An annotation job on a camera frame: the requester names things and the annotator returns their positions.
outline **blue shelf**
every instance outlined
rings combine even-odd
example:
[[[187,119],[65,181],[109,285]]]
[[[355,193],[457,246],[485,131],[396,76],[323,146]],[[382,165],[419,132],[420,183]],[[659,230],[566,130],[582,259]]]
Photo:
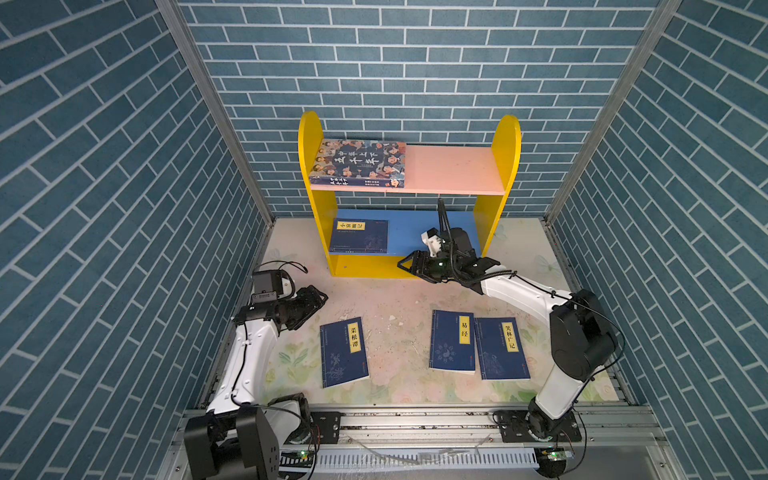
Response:
[[[336,218],[343,220],[388,220],[389,235],[387,239],[387,255],[391,257],[405,257],[413,250],[427,250],[422,243],[422,233],[430,228],[440,228],[437,212],[434,210],[354,210],[339,209]],[[472,248],[478,250],[477,227],[475,215],[472,212],[448,212],[448,220],[451,227],[460,227],[469,235]],[[351,253],[333,253],[331,255],[350,255]]]

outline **pink shelf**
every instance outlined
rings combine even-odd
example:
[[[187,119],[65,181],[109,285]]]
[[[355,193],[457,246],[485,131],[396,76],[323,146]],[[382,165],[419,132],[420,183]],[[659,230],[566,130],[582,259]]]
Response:
[[[490,147],[408,145],[405,164],[405,188],[314,184],[312,190],[455,195],[505,193]]]

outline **yellow book title label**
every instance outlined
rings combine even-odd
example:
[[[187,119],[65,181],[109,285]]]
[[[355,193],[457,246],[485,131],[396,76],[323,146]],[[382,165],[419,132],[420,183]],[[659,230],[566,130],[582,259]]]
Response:
[[[507,351],[519,352],[518,339],[515,337],[515,328],[512,326],[512,322],[502,322],[502,330],[504,331],[504,340],[507,343]]]
[[[469,317],[466,315],[458,318],[458,342],[469,345]]]
[[[360,330],[357,322],[350,323],[346,328],[349,330],[349,352],[359,352],[362,347],[360,346]]]
[[[365,230],[365,222],[339,222],[337,230]]]

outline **brick pattern wallpaper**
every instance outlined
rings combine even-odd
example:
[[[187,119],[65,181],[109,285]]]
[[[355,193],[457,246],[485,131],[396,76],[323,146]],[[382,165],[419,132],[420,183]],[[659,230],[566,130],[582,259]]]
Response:
[[[0,478],[145,478],[264,225],[152,0],[0,2]]]
[[[314,110],[327,137],[460,145],[489,145],[513,114],[523,153],[505,215],[540,217],[657,0],[181,3],[277,215],[311,215],[296,140]],[[435,209],[412,194],[339,203]]]
[[[683,0],[555,224],[690,478],[768,478],[767,22]]]

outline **book spine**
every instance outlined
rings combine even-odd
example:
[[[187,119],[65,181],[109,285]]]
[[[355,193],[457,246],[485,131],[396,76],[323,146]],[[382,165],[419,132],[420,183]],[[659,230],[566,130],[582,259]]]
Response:
[[[478,350],[478,361],[480,363],[480,378],[485,380],[485,358],[482,355],[482,327],[480,327],[480,322],[478,322],[477,319],[475,319],[475,345],[477,345]]]
[[[386,253],[386,248],[344,248],[328,247],[330,253]]]
[[[429,339],[429,368],[435,368],[435,322],[437,321],[437,312],[432,311],[432,336]]]
[[[352,177],[352,178],[347,178],[347,181],[349,182],[349,185],[351,187],[381,187],[381,188],[386,187],[386,188],[392,188],[392,187],[387,187],[386,186],[387,183],[389,182],[389,180],[387,180],[385,178],[356,178],[356,177]],[[396,187],[396,188],[403,187],[403,183],[404,182],[402,182],[402,180],[401,180],[400,181],[400,185],[398,187]]]
[[[326,336],[323,326],[320,326],[320,372],[323,374],[323,388],[326,388]]]

